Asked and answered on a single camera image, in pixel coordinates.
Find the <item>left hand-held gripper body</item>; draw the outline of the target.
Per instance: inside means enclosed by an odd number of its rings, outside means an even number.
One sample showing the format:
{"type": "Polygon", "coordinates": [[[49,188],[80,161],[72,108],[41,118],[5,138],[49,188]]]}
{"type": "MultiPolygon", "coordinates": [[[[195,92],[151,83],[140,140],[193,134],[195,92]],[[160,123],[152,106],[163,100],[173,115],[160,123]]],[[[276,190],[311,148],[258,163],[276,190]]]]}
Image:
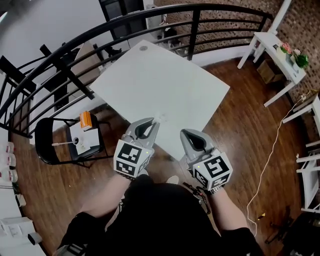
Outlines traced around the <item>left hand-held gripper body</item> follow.
{"type": "Polygon", "coordinates": [[[113,169],[126,179],[134,180],[149,164],[155,150],[136,141],[119,139],[113,156],[113,169]]]}

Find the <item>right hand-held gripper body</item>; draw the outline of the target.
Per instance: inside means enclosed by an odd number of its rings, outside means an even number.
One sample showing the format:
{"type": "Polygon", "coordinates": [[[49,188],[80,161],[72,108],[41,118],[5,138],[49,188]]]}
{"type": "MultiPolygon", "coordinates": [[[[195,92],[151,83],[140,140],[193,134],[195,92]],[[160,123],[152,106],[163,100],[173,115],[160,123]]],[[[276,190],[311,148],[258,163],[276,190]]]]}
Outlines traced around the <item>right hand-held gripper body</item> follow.
{"type": "Polygon", "coordinates": [[[227,154],[219,152],[218,149],[189,162],[188,166],[192,177],[207,191],[213,191],[226,184],[233,173],[233,167],[227,154]]]}

